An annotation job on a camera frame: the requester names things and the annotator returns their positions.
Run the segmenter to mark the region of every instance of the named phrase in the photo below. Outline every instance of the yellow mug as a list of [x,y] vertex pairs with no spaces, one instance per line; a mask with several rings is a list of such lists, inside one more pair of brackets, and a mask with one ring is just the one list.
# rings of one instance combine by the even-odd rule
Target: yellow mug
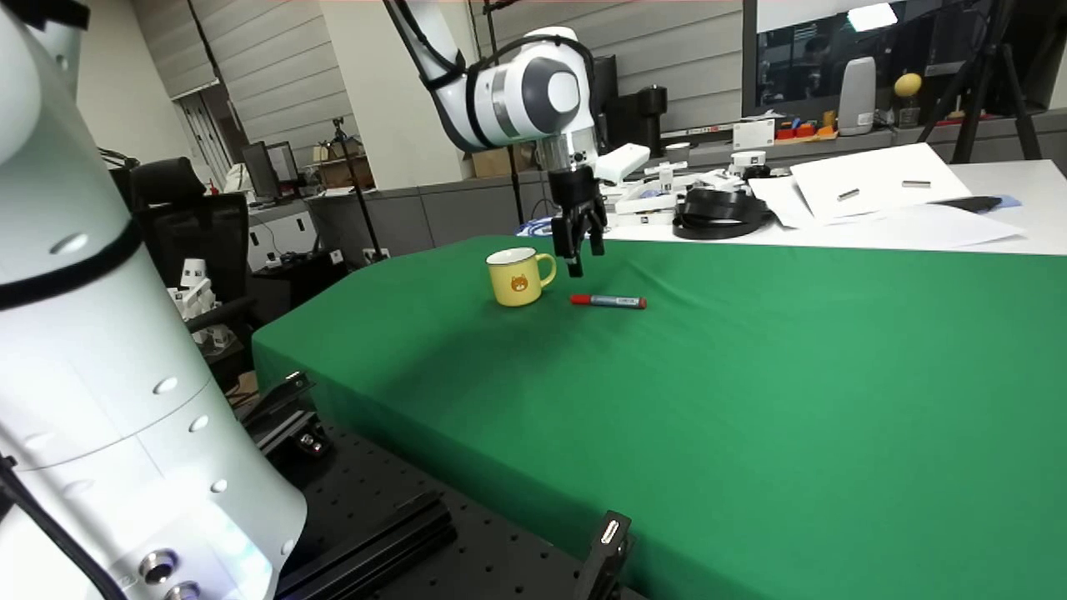
[[500,308],[538,304],[539,289],[556,280],[556,259],[550,252],[538,252],[533,248],[507,248],[489,252],[488,266]]

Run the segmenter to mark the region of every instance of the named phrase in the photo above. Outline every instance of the mug handle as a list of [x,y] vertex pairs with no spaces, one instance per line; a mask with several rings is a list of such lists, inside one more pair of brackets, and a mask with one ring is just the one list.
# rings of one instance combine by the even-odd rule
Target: mug handle
[[556,280],[556,258],[538,252],[533,259],[538,264],[542,264],[542,259],[550,264],[548,275],[539,275],[539,289],[542,289],[542,286],[550,286]]

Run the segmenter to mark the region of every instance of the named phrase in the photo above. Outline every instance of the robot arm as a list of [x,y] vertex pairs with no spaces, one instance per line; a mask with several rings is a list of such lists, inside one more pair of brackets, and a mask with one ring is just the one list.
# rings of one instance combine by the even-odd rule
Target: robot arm
[[77,42],[42,26],[53,10],[69,8],[0,0],[2,589],[271,595],[308,499],[171,308],[74,108]]
[[542,144],[550,189],[563,209],[554,220],[554,248],[579,275],[583,234],[593,252],[602,252],[602,199],[591,169],[596,158],[591,49],[573,30],[548,26],[503,48],[496,56],[512,54],[507,63],[466,65],[437,0],[384,3],[460,150]]
[[466,65],[437,0],[388,0],[388,10],[432,93],[441,123],[460,150],[563,138],[570,158],[596,145],[591,112],[591,54],[573,30],[528,33],[510,63]]

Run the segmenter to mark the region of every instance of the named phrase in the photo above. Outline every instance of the marker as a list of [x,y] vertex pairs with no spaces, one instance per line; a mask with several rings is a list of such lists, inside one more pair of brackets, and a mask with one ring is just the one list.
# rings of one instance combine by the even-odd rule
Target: marker
[[616,308],[616,311],[644,311],[644,296],[591,296],[591,292],[570,292],[573,308]]

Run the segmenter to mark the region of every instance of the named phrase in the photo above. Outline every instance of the box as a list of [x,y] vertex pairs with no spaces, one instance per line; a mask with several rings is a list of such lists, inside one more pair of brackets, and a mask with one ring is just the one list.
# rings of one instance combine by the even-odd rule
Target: box
[[[354,158],[354,168],[358,168],[361,189],[369,189],[372,185],[369,164],[362,158]],[[319,181],[319,185],[351,185],[354,182],[344,160],[319,164],[317,181]]]
[[[531,169],[533,168],[533,150],[531,145],[517,145],[512,150],[512,164],[517,169]],[[479,154],[471,154],[471,176],[474,181],[503,181],[510,176],[510,160],[507,160],[507,150],[479,150]]]
[[732,150],[775,145],[775,120],[732,123]]

